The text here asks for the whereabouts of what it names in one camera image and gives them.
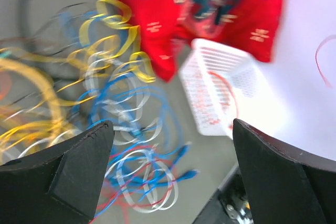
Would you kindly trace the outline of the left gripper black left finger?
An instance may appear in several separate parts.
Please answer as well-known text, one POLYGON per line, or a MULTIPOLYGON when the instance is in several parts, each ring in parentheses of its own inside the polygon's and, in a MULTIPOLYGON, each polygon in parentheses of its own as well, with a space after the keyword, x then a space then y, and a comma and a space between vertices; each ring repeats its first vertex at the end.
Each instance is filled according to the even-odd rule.
POLYGON ((104 121, 1 166, 1 223, 89 223, 114 140, 104 121))

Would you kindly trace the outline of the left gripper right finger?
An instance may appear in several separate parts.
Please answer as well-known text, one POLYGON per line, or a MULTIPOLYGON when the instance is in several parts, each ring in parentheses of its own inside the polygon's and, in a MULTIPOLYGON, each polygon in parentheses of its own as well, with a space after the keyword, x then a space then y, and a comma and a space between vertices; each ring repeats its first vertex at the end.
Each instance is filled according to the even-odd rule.
POLYGON ((335 161, 239 119, 233 142, 254 223, 335 223, 335 161))

